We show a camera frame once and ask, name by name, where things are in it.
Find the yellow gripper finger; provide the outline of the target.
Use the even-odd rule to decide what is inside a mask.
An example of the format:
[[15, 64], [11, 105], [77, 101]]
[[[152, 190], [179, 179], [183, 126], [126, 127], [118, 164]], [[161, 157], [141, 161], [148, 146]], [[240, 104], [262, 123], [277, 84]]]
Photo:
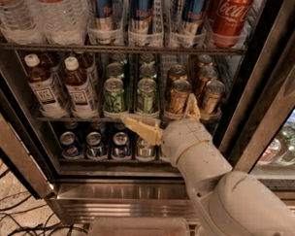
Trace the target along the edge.
[[160, 120], [134, 114], [122, 115], [122, 123], [131, 131], [139, 135], [153, 146], [159, 146], [163, 129], [160, 127]]
[[201, 118], [197, 98], [194, 93], [189, 94], [188, 101], [185, 107], [184, 117], [195, 119], [196, 121], [199, 121]]

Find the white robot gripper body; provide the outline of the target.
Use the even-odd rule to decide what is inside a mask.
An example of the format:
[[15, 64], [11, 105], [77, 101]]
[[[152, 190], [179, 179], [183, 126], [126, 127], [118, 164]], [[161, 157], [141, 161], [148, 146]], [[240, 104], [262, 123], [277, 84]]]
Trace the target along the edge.
[[205, 126], [195, 119], [185, 118], [169, 123], [161, 137], [161, 150], [174, 166], [180, 156], [190, 147], [210, 142], [212, 135]]

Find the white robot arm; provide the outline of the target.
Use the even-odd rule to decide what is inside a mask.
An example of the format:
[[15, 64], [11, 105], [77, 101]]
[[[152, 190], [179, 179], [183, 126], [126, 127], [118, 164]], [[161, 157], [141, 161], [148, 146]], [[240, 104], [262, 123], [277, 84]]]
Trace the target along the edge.
[[157, 118], [128, 114], [121, 121], [159, 146], [165, 160], [178, 168], [210, 236], [295, 236], [295, 214], [254, 176], [232, 168], [199, 121], [193, 102], [164, 129]]

